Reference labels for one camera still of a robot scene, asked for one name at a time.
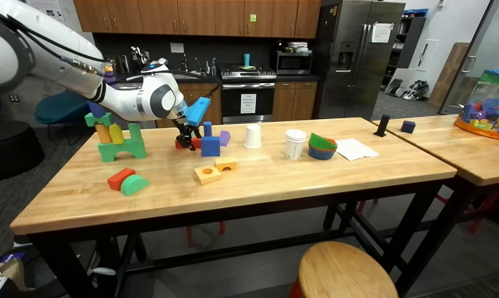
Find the oven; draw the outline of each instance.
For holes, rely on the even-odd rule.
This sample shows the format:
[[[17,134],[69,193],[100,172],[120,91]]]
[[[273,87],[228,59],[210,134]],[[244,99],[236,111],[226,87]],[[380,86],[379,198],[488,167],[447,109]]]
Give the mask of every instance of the oven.
[[[221,92],[223,122],[273,120],[276,82],[225,82]]]
[[[269,67],[225,66],[221,111],[223,122],[273,120],[278,74]]]

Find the refrigerator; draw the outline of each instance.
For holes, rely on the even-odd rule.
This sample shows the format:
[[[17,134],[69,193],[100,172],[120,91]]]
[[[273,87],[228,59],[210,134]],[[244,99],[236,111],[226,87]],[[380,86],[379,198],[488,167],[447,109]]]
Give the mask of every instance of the refrigerator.
[[[405,3],[334,0],[321,8],[314,48],[316,117],[372,119]]]

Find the wooden tabletop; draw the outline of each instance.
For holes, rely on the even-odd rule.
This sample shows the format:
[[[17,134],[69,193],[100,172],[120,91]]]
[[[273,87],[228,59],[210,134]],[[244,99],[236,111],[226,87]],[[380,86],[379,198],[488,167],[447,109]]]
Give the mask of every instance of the wooden tabletop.
[[[379,157],[316,160],[304,147],[301,160],[286,157],[286,130],[291,127],[334,139],[359,139]],[[337,192],[390,187],[455,177],[457,168],[395,135],[374,135],[377,125],[361,119],[326,119],[263,124],[263,147],[246,149],[246,125],[215,125],[215,134],[231,132],[225,157],[239,165],[221,180],[201,185],[195,168],[213,165],[215,157],[201,150],[176,150],[176,129],[143,129],[147,159],[122,155],[102,162],[94,135],[14,220],[17,235],[92,226],[102,223],[153,218],[175,213],[279,202]],[[107,178],[125,167],[152,180],[140,193],[125,197],[112,190]]]
[[[457,114],[392,119],[389,129],[458,168],[477,185],[499,183],[499,140],[455,125]],[[417,122],[415,132],[402,132],[404,120]]]

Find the wooden cabinet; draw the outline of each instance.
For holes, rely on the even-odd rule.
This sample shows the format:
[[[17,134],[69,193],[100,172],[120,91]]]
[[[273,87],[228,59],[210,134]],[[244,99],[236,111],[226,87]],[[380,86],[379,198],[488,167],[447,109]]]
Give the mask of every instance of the wooden cabinet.
[[[143,33],[138,0],[75,0],[84,31]]]
[[[95,33],[316,38],[321,0],[75,0]]]
[[[181,33],[178,0],[138,0],[138,6],[145,33]]]
[[[299,0],[296,38],[316,38],[321,0]]]
[[[317,82],[278,82],[274,99],[274,120],[312,119]]]
[[[210,92],[216,82],[181,82],[180,89],[186,97],[188,106],[195,104],[201,96]],[[221,89],[218,89],[211,97],[211,106],[203,117],[205,120],[211,120],[213,124],[221,124]],[[173,127],[175,124],[170,119],[158,119],[158,127]]]

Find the yellow block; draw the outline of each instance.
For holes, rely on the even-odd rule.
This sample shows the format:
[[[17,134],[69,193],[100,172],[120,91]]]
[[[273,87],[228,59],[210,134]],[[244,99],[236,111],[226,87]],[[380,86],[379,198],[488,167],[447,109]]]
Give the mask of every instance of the yellow block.
[[[236,170],[238,160],[235,157],[220,157],[215,160],[215,165],[225,172],[225,170]]]
[[[221,172],[218,167],[196,167],[195,172],[201,183],[211,183],[221,178]]]
[[[117,122],[113,122],[110,125],[110,134],[112,134],[113,144],[123,144],[123,132]]]
[[[95,127],[97,127],[100,142],[104,142],[104,144],[112,144],[113,142],[110,129],[107,125],[99,122]]]

